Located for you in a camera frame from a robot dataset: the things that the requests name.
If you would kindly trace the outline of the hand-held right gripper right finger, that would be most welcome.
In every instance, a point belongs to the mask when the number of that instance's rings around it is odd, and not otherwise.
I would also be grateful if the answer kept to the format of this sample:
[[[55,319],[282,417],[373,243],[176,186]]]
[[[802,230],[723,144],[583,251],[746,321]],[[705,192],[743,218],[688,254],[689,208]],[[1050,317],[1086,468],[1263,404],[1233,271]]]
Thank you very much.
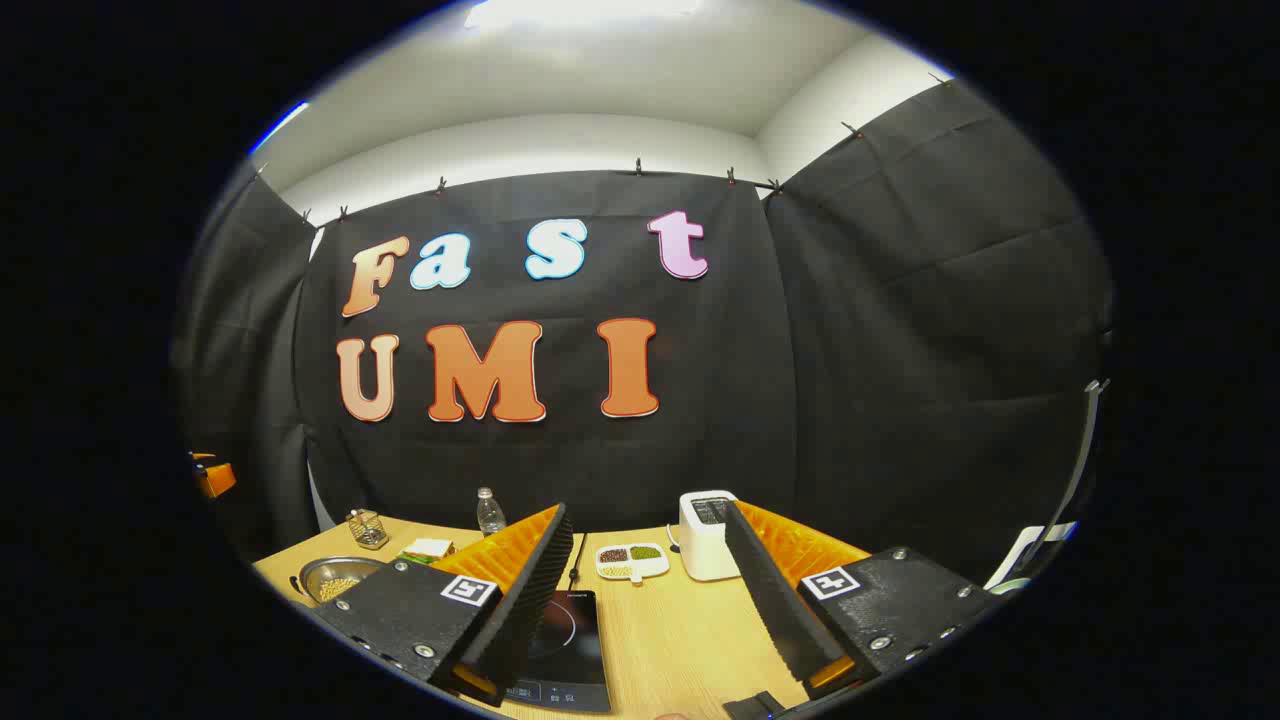
[[[906,546],[869,553],[740,500],[723,518],[756,614],[810,700],[922,664],[1001,605]]]

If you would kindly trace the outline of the black backdrop cloth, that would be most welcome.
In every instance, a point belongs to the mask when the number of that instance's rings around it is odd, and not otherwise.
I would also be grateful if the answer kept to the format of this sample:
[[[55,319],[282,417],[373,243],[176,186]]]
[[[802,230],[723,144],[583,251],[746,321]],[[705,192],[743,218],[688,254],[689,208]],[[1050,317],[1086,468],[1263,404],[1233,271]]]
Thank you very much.
[[[242,179],[195,247],[172,363],[251,560],[319,511],[475,527],[483,486],[589,533],[726,489],[987,582],[1059,506],[1112,296],[1057,167],[951,81],[765,197],[571,170],[315,228]]]

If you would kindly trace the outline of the steel pot with black handles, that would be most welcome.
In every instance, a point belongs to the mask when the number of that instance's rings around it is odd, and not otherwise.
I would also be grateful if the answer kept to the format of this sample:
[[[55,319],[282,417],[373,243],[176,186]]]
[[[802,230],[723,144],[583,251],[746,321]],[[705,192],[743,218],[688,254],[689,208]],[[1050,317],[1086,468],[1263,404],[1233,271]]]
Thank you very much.
[[[317,559],[305,564],[294,575],[289,577],[289,587],[296,593],[319,603],[315,592],[321,580],[332,577],[358,577],[364,582],[387,568],[389,568],[387,562],[374,559],[353,556]]]

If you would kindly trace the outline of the white toaster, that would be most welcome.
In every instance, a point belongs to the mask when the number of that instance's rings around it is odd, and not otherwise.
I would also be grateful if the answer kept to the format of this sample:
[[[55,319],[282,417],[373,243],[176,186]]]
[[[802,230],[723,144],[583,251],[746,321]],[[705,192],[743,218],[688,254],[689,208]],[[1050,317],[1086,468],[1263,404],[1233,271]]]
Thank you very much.
[[[721,582],[740,577],[726,542],[727,509],[737,497],[726,489],[698,491],[678,498],[678,543],[686,573],[695,582]]]

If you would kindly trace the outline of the black induction cooktop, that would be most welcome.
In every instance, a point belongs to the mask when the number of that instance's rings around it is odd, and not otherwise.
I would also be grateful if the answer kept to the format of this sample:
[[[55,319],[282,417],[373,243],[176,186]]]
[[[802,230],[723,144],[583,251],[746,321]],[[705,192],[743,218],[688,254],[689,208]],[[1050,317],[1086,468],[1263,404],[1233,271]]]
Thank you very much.
[[[612,712],[594,592],[553,593],[506,698],[567,712]]]

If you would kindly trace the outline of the white flat object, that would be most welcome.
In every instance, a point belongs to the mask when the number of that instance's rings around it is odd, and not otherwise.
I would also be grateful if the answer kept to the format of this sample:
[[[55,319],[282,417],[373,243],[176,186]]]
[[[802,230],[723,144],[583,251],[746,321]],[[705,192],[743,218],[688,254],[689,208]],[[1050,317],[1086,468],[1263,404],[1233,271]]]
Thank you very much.
[[[1024,587],[1042,571],[1059,546],[1071,538],[1076,527],[1076,521],[1065,521],[1052,527],[1024,528],[984,584],[984,589],[993,594],[1004,594]]]

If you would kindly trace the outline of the white divided dish with beans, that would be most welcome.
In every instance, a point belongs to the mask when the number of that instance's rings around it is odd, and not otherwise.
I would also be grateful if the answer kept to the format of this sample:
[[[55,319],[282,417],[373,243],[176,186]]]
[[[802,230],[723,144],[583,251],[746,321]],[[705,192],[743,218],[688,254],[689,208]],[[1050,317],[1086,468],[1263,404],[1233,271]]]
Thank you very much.
[[[649,577],[669,570],[669,560],[659,544],[612,544],[595,552],[596,574],[608,580],[641,584]]]

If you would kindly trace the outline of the thin grey pole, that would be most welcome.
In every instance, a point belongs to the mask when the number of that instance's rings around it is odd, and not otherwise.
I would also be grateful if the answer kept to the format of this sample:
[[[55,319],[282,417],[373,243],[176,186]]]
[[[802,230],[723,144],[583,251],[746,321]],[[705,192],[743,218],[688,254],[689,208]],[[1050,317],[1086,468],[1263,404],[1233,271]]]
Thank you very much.
[[[1096,430],[1097,418],[1100,415],[1100,405],[1101,405],[1100,396],[1107,389],[1107,387],[1110,386],[1110,383],[1111,383],[1110,379],[1106,379],[1106,380],[1094,379],[1094,380],[1092,380],[1084,388],[1084,395],[1085,395],[1085,420],[1084,420],[1084,425],[1083,425],[1083,429],[1082,429],[1082,437],[1080,437],[1080,443],[1079,443],[1079,448],[1078,448],[1078,452],[1076,452],[1076,459],[1075,459],[1075,462],[1073,465],[1073,470],[1071,470],[1071,474],[1069,477],[1066,488],[1065,488],[1065,491],[1062,493],[1062,497],[1061,497],[1061,500],[1059,502],[1059,506],[1053,511],[1051,519],[1044,524],[1044,529],[1041,532],[1039,537],[1037,538],[1036,547],[1033,548],[1032,552],[1028,553],[1028,557],[1027,557],[1028,561],[1030,561],[1034,556],[1037,556],[1037,553],[1044,546],[1044,543],[1047,542],[1050,534],[1053,532],[1053,528],[1059,524],[1059,520],[1062,518],[1062,515],[1065,514],[1065,511],[1070,506],[1071,501],[1074,500],[1074,496],[1075,496],[1075,493],[1076,493],[1076,491],[1078,491],[1078,488],[1079,488],[1079,486],[1082,483],[1082,478],[1084,477],[1084,471],[1085,471],[1085,468],[1087,468],[1087,464],[1088,464],[1088,460],[1089,460],[1089,456],[1091,456],[1093,441],[1094,441],[1094,430]]]

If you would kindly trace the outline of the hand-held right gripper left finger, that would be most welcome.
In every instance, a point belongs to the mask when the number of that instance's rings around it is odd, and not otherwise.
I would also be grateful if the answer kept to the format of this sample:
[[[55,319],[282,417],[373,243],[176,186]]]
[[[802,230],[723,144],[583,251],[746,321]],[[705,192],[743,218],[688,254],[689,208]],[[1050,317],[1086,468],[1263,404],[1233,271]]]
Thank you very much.
[[[422,565],[379,569],[315,616],[408,676],[502,705],[573,548],[564,503]]]

